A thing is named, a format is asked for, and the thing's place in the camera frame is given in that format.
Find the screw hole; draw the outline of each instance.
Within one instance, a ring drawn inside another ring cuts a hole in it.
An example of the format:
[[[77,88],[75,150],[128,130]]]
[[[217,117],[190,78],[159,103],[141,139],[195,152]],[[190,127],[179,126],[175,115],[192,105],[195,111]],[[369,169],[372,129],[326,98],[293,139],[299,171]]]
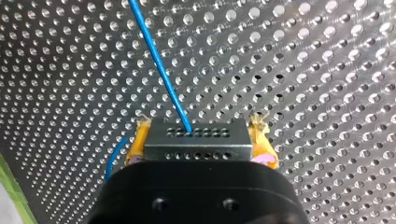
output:
[[[204,155],[205,160],[209,160],[211,157],[212,157],[212,154],[210,154],[210,153],[206,153]]]
[[[201,157],[202,157],[201,153],[199,153],[199,152],[195,152],[195,154],[194,154],[194,158],[195,158],[196,160],[200,160],[200,159],[201,159]]]
[[[226,199],[223,201],[223,207],[228,211],[237,211],[239,209],[239,202],[234,199]]]
[[[231,158],[231,153],[229,153],[229,152],[224,153],[224,155],[223,155],[224,160],[229,160],[230,158]]]
[[[168,203],[164,198],[156,198],[152,202],[152,209],[156,212],[162,212],[168,207]]]

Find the blue wire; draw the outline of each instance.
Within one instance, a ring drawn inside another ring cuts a hole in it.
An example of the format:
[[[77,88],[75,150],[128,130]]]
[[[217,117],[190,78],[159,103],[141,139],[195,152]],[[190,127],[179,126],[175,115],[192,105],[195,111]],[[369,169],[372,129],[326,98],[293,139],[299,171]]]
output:
[[[145,38],[146,44],[148,45],[149,52],[151,53],[152,59],[155,64],[157,64],[157,69],[160,72],[161,77],[163,78],[163,84],[165,85],[166,90],[171,97],[173,104],[176,107],[176,111],[183,122],[184,128],[187,133],[192,132],[192,128],[189,122],[189,118],[184,113],[183,106],[180,104],[180,101],[177,98],[177,94],[172,86],[172,82],[169,79],[168,75],[166,75],[165,67],[163,66],[163,61],[161,60],[160,54],[158,53],[157,48],[154,45],[151,34],[149,33],[149,28],[145,24],[145,19],[143,17],[142,12],[140,11],[139,4],[136,0],[129,0],[129,5],[131,6],[131,10],[134,13],[134,17],[136,18],[137,24],[140,27],[140,30],[143,33],[143,37]]]
[[[105,173],[105,180],[107,181],[111,176],[111,170],[113,169],[113,161],[117,158],[123,146],[128,142],[128,138],[124,137],[119,142],[119,144],[114,148],[113,153],[111,153],[110,159],[108,159]]]

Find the hole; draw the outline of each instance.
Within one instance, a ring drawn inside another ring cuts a hole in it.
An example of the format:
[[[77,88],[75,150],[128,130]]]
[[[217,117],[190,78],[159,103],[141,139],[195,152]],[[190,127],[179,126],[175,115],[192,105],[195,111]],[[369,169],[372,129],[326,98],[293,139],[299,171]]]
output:
[[[224,160],[229,160],[230,158],[231,158],[231,153],[229,153],[229,152],[224,153],[224,155],[223,155]]]
[[[225,15],[227,21],[234,21],[236,19],[236,12],[234,10],[228,10]]]
[[[226,199],[223,201],[223,207],[228,211],[237,211],[239,209],[239,202],[235,199]]]
[[[256,7],[253,7],[248,12],[248,15],[251,19],[256,20],[257,18],[260,17],[260,10]]]
[[[206,12],[204,15],[204,20],[206,23],[211,23],[215,19],[215,15],[211,12]]]
[[[220,154],[218,152],[213,154],[213,159],[218,160],[220,159]]]
[[[209,160],[211,157],[212,157],[212,154],[210,154],[210,153],[206,153],[204,155],[205,160]]]
[[[165,153],[165,158],[166,158],[167,160],[172,159],[172,157],[173,157],[172,153]]]
[[[152,202],[152,210],[162,212],[168,207],[168,203],[164,198],[156,198]]]
[[[175,153],[175,158],[177,160],[180,160],[181,159],[181,153],[180,152]]]
[[[196,160],[200,160],[200,159],[201,159],[201,157],[202,157],[202,154],[201,154],[201,153],[199,153],[199,152],[195,152],[195,154],[194,154],[194,158],[195,158]]]

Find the perforated metal sheet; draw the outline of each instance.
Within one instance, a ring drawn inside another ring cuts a hole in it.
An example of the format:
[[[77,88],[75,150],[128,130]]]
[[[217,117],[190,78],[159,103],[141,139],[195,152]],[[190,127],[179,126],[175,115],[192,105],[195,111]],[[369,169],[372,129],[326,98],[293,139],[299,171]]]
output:
[[[193,122],[268,110],[312,223],[396,222],[395,1],[141,3]],[[0,17],[1,151],[39,223],[82,223],[136,115],[177,113],[126,0]]]

